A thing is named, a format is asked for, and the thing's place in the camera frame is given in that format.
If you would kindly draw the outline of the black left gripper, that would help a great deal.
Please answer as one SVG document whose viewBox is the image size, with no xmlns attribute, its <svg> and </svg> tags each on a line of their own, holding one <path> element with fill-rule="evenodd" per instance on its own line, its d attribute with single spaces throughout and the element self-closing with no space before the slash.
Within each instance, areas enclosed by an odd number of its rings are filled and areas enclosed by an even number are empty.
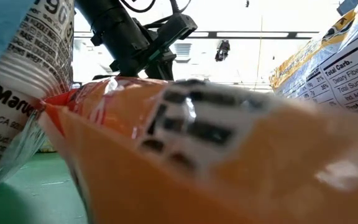
<svg viewBox="0 0 358 224">
<path fill-rule="evenodd" d="M 172 66 L 177 55 L 170 46 L 186 39 L 198 26 L 185 14 L 174 14 L 158 29 L 155 43 L 160 56 L 150 59 L 149 41 L 138 27 L 115 27 L 104 33 L 104 45 L 113 57 L 109 65 L 123 77 L 138 77 L 142 70 L 149 78 L 173 80 Z"/>
</svg>

